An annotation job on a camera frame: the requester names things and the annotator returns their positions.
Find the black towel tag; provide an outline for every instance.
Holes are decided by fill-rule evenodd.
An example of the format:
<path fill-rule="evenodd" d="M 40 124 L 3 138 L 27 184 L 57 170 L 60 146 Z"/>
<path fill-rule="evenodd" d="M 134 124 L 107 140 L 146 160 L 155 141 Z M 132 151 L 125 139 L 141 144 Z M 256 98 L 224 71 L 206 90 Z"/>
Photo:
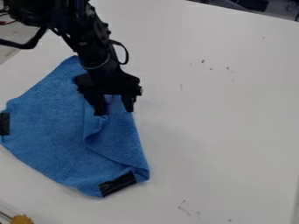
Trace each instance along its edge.
<path fill-rule="evenodd" d="M 115 180 L 108 181 L 100 185 L 101 194 L 103 197 L 106 197 L 112 193 L 116 193 L 128 186 L 132 186 L 137 183 L 136 178 L 133 172 L 129 172 L 125 175 L 122 175 Z"/>
<path fill-rule="evenodd" d="M 8 136 L 10 134 L 10 114 L 0 113 L 0 136 Z"/>

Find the floor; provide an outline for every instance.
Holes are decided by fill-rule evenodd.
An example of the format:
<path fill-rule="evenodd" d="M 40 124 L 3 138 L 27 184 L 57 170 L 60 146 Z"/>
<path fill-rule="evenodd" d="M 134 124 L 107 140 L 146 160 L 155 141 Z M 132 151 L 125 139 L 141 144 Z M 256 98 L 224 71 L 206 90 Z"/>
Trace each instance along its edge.
<path fill-rule="evenodd" d="M 190 0 L 193 2 L 203 3 L 205 0 Z M 238 4 L 232 3 L 230 0 L 209 0 L 210 4 L 219 5 L 227 8 L 239 9 Z M 268 7 L 265 12 L 257 12 L 263 15 L 286 18 L 295 20 L 299 12 L 299 5 L 294 5 L 295 1 L 291 0 L 268 0 Z"/>
<path fill-rule="evenodd" d="M 3 1 L 0 0 L 0 9 L 2 8 Z M 11 21 L 9 16 L 0 18 L 0 21 Z M 27 27 L 20 23 L 2 25 L 0 26 L 0 39 L 8 39 L 18 43 L 24 43 L 32 36 L 32 34 L 34 34 L 35 31 L 36 28 Z M 18 51 L 18 49 L 0 45 L 0 65 L 15 55 Z"/>

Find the table surface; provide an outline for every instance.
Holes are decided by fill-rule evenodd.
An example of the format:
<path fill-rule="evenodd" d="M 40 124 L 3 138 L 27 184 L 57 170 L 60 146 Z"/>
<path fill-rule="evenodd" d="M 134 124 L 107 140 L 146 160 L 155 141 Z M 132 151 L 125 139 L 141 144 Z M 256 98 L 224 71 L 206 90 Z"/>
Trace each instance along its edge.
<path fill-rule="evenodd" d="M 0 199 L 37 223 L 295 223 L 299 25 L 181 0 L 95 5 L 143 82 L 135 118 L 151 180 L 89 198 L 0 148 Z M 49 33 L 8 60 L 0 106 L 72 54 Z"/>

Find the towel fold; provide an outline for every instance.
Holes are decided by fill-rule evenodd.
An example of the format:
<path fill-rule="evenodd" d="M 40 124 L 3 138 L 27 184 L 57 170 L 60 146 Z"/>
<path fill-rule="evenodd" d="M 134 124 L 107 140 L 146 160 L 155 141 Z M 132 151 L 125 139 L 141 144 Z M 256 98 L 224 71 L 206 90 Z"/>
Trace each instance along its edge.
<path fill-rule="evenodd" d="M 73 78 L 85 72 L 72 57 L 10 100 L 3 111 L 10 114 L 10 134 L 0 136 L 0 143 L 50 179 L 105 197 L 148 180 L 150 171 L 121 97 L 106 95 L 109 114 L 94 116 L 77 92 Z"/>

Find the yellow object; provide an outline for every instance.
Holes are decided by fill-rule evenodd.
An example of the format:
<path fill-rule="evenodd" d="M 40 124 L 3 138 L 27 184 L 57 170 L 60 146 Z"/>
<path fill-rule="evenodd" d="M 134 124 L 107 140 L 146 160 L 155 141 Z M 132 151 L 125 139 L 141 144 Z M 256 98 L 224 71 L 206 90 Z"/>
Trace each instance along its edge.
<path fill-rule="evenodd" d="M 34 224 L 31 218 L 26 215 L 16 215 L 11 219 L 10 224 Z"/>

